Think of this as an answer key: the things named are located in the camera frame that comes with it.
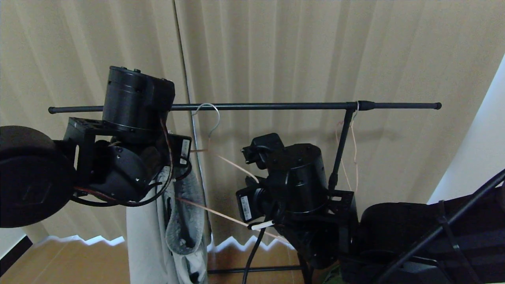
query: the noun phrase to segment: beige curtain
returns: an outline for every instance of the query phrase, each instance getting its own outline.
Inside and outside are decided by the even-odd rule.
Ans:
[[[442,102],[434,110],[358,113],[359,211],[426,202],[451,162],[505,52],[505,2],[176,1],[192,102]],[[257,135],[313,143],[333,167],[343,111],[221,112],[211,148],[240,152]],[[214,113],[199,114],[207,144]],[[344,164],[355,186],[354,146]],[[208,205],[239,218],[244,174],[200,155]],[[348,189],[340,171],[338,189]],[[214,241],[250,232],[211,216]]]
[[[0,123],[61,138],[69,115],[47,107],[103,104],[109,65],[174,81],[177,103],[440,101],[440,111],[372,110],[355,122],[360,211],[425,202],[505,52],[504,14],[503,1],[2,1]],[[200,148],[215,118],[195,117]],[[342,111],[223,111],[211,148],[264,176],[245,166],[240,149],[277,132],[286,145],[318,145],[329,174],[342,119]],[[174,112],[169,128],[193,133],[186,112]],[[353,155],[349,139],[344,164],[354,188]],[[212,155],[199,159],[208,205],[238,218],[244,174]],[[348,189],[342,172],[338,188]],[[124,215],[122,207],[70,203],[25,230],[35,240],[113,239],[125,234]],[[215,243],[250,237],[219,217],[211,225]]]

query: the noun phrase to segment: white label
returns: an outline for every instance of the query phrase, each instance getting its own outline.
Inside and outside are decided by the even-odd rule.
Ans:
[[[252,219],[253,216],[251,215],[251,209],[249,208],[249,200],[247,200],[247,196],[242,196],[240,201],[242,202],[242,210],[244,211],[245,220]]]
[[[182,141],[181,156],[187,159],[188,153],[189,153],[189,140],[185,139]],[[181,159],[180,164],[185,165],[187,164],[187,162],[186,160]]]

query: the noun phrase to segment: barcode label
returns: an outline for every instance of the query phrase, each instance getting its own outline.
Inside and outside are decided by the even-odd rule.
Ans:
[[[189,140],[185,139],[182,141],[181,156],[184,158],[188,158],[188,152],[189,152]],[[187,162],[186,160],[181,159],[180,164],[185,165],[187,164]]]
[[[245,221],[252,219],[253,216],[251,215],[251,209],[249,208],[249,200],[247,200],[247,196],[242,196],[240,201],[242,202],[242,210],[244,211]]]

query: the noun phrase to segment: vertical blind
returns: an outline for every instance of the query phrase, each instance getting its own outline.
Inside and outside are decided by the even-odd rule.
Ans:
[[[70,115],[47,107],[102,105],[110,65],[174,81],[177,103],[442,102],[439,111],[358,112],[354,123],[359,211],[426,202],[505,53],[503,15],[501,1],[2,1],[0,123],[61,138]],[[216,114],[193,119],[173,112],[169,129],[196,133],[199,148],[254,174],[266,176],[240,149],[276,132],[285,145],[319,146],[328,176],[343,111],[222,111],[210,144]],[[239,218],[244,174],[210,153],[192,159],[207,205]],[[355,190],[351,136],[343,164]],[[349,189],[342,169],[337,188]],[[251,235],[210,221],[216,243]],[[112,239],[125,234],[124,208],[69,203],[27,231]]]

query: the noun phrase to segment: black baseboard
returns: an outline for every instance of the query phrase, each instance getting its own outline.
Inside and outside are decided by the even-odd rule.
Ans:
[[[25,236],[15,245],[2,259],[0,259],[0,276],[2,276],[11,266],[32,246],[30,239]]]

